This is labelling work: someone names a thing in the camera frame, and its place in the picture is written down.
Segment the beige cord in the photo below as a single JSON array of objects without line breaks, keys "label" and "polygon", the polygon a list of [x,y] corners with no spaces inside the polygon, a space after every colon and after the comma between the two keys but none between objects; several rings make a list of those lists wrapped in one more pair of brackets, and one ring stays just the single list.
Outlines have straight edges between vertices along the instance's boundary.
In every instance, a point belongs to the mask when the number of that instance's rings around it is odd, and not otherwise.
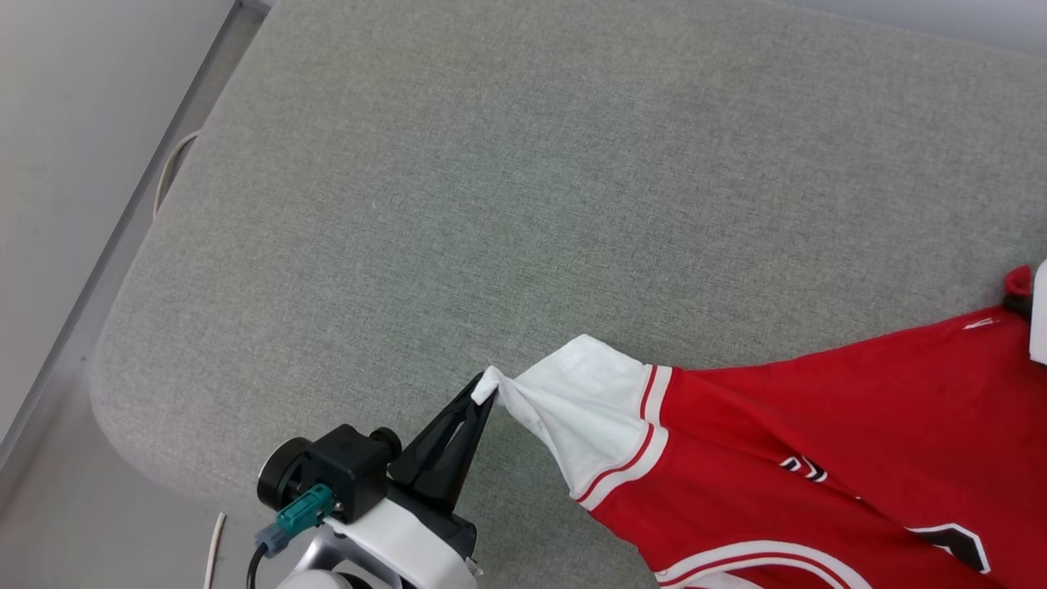
[{"label": "beige cord", "polygon": [[168,160],[163,163],[163,169],[160,172],[160,181],[156,184],[156,199],[153,200],[153,218],[156,218],[156,212],[160,209],[160,203],[163,202],[163,197],[168,196],[168,189],[171,188],[172,176],[175,173],[175,164],[181,157],[182,151],[185,150],[185,145],[190,144],[190,141],[197,138],[200,131],[193,131],[188,135],[182,137],[175,149],[171,151],[171,155],[168,156]]},{"label": "beige cord", "polygon": [[225,525],[225,514],[218,515],[215,522],[215,534],[210,537],[210,552],[207,553],[207,568],[203,569],[203,589],[210,589],[215,576],[215,561],[218,560],[218,539],[222,536],[222,526]]}]

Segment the gray fabric surface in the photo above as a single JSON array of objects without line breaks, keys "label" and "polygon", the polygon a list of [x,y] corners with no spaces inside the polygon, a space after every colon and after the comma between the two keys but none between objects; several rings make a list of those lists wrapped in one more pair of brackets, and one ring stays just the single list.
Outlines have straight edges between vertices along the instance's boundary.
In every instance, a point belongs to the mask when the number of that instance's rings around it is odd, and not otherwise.
[{"label": "gray fabric surface", "polygon": [[[1047,254],[1047,66],[752,0],[284,0],[99,344],[150,477],[261,517],[340,423],[411,437],[589,334],[764,363],[997,301]],[[460,504],[484,587],[648,587],[505,414]]]}]

